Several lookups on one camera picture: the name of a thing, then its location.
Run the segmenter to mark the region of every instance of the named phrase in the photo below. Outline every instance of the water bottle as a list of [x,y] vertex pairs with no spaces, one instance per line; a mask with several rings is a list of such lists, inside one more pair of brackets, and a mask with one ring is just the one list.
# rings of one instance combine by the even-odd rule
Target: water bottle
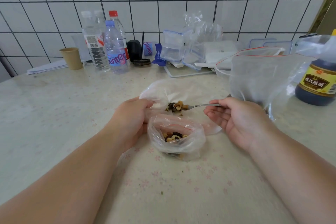
[[108,14],[110,16],[111,21],[114,21],[115,28],[120,31],[121,37],[124,42],[124,48],[125,48],[125,53],[126,53],[126,58],[127,58],[127,64],[130,65],[130,60],[128,56],[128,50],[127,50],[127,44],[126,44],[126,34],[123,25],[121,24],[119,18],[118,18],[118,12],[113,10],[113,11],[108,11]]
[[96,10],[94,11],[94,15],[96,17],[96,24],[98,25],[101,35],[103,36],[103,40],[105,39],[105,32],[106,32],[106,25],[105,25],[105,19],[103,11]]
[[96,24],[90,11],[81,12],[83,20],[83,35],[87,47],[89,48],[92,62],[96,68],[104,72],[109,71],[109,61],[104,51],[104,41],[102,33]]
[[120,31],[116,29],[114,21],[105,22],[105,47],[107,59],[113,73],[122,74],[128,71],[124,42]]

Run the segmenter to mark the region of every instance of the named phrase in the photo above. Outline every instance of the plastic bottle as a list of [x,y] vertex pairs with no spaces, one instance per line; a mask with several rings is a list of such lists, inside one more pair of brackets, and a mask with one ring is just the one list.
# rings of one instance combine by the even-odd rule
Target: plastic bottle
[[295,95],[301,101],[318,106],[327,106],[336,94],[336,29],[321,50],[317,60],[311,62]]
[[94,66],[104,72],[110,70],[109,61],[104,51],[104,41],[102,33],[96,24],[90,11],[81,12],[83,21],[83,35]]
[[113,73],[121,74],[128,71],[124,42],[120,31],[115,28],[114,21],[105,22],[105,47],[107,58]]
[[128,56],[128,50],[127,50],[127,41],[126,41],[126,34],[123,25],[121,24],[119,18],[118,18],[118,12],[113,10],[113,11],[108,11],[108,14],[110,16],[111,21],[114,21],[115,28],[120,31],[121,37],[124,42],[124,47],[125,47],[125,53],[127,57],[127,64],[130,65],[130,60]]
[[98,25],[101,35],[103,36],[103,39],[105,39],[105,32],[106,32],[106,25],[105,25],[105,19],[103,11],[96,10],[94,11],[94,15],[96,17],[96,24]]

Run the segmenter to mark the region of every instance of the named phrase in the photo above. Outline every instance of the barcode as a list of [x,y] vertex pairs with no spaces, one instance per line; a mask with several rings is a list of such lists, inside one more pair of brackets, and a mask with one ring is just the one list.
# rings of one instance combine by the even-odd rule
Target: barcode
[[336,92],[336,84],[331,86],[330,90],[328,91],[329,94],[334,94]]

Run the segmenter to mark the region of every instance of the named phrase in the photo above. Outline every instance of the red bottle cap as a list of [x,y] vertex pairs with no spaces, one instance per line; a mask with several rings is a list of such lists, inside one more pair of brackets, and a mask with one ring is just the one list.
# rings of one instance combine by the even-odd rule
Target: red bottle cap
[[110,17],[118,17],[118,12],[117,11],[108,11],[108,14]]

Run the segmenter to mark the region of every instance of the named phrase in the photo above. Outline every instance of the blue snack wrapper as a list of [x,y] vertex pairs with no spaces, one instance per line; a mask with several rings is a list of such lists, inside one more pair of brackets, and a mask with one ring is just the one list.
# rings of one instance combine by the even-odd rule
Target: blue snack wrapper
[[153,55],[153,44],[152,42],[144,42],[143,43],[143,53],[145,56]]
[[152,61],[152,64],[158,65],[160,67],[164,67],[166,65],[166,61],[160,58],[162,45],[161,44],[155,44],[155,49],[156,49],[156,54],[155,54],[154,60]]

